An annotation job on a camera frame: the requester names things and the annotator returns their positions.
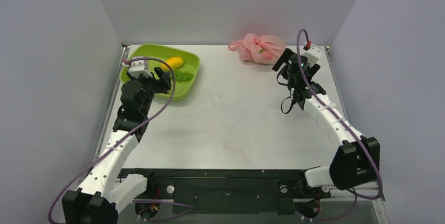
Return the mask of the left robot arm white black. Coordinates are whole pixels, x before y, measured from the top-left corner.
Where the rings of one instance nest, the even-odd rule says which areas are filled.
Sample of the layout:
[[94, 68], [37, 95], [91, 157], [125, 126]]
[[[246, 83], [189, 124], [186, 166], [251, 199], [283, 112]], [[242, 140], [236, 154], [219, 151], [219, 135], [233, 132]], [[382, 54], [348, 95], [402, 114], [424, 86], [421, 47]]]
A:
[[137, 196], [150, 198], [156, 182], [144, 175], [132, 175], [115, 186], [115, 181], [131, 152], [141, 141], [151, 118], [149, 109], [155, 94], [175, 91], [172, 69], [160, 67], [130, 80], [121, 88], [121, 106], [110, 138], [101, 156], [87, 168], [88, 175], [76, 190], [62, 198], [66, 223], [117, 223], [121, 211]]

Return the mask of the pink plastic bag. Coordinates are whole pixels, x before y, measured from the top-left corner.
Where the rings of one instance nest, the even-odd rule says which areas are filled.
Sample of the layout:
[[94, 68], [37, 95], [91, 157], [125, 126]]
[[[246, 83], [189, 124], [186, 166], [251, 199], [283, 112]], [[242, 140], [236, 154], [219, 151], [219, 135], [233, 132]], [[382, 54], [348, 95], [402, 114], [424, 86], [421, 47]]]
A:
[[238, 53], [241, 61], [262, 65], [274, 65], [285, 48], [284, 40], [275, 35], [247, 34], [228, 45], [230, 51]]

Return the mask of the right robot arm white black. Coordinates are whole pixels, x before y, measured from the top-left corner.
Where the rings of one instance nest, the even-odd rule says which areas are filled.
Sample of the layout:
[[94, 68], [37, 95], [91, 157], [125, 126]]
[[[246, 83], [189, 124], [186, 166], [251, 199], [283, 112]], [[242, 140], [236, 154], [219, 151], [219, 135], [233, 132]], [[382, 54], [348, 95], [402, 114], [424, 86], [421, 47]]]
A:
[[296, 181], [297, 192], [309, 196], [317, 187], [334, 186], [345, 190], [381, 179], [378, 174], [380, 144], [366, 137], [343, 117], [335, 103], [318, 83], [312, 81], [320, 69], [320, 54], [307, 48], [303, 55], [287, 48], [272, 67], [285, 81], [289, 91], [289, 108], [297, 105], [309, 114], [337, 148], [331, 164], [310, 168]]

